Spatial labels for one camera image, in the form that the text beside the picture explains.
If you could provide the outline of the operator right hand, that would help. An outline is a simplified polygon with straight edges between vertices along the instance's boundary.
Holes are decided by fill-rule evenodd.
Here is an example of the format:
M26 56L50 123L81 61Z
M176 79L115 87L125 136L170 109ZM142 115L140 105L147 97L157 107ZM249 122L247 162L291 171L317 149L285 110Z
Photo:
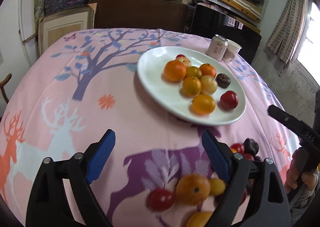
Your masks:
M290 168L286 172L286 181L284 187L287 193L289 193L291 190L295 190L298 186L297 180L299 173L296 165L297 156L298 150L293 153ZM307 185L308 191L313 191L318 182L318 171L314 170L313 172L304 172L301 176L301 179L303 183Z

